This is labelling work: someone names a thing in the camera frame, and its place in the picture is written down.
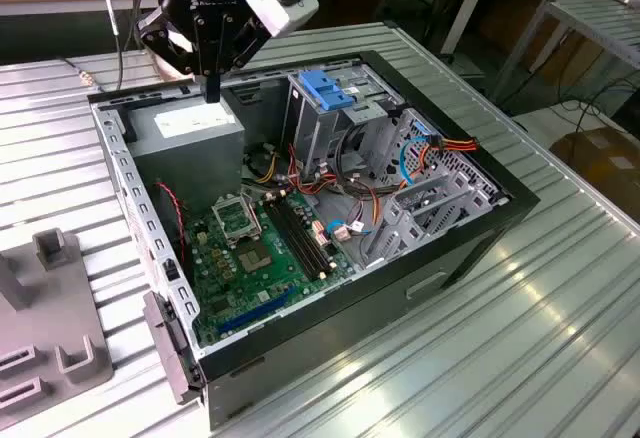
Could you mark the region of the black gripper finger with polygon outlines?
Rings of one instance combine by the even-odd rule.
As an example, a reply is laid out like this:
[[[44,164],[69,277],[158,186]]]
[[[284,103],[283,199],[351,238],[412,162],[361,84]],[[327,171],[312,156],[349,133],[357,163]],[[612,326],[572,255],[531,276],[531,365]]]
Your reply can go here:
[[[244,67],[271,38],[270,32],[250,10],[227,13],[222,21],[213,78],[213,102],[220,100],[222,77]]]
[[[142,44],[174,70],[191,74],[204,100],[214,102],[214,64],[204,18],[194,0],[159,0],[137,23]]]

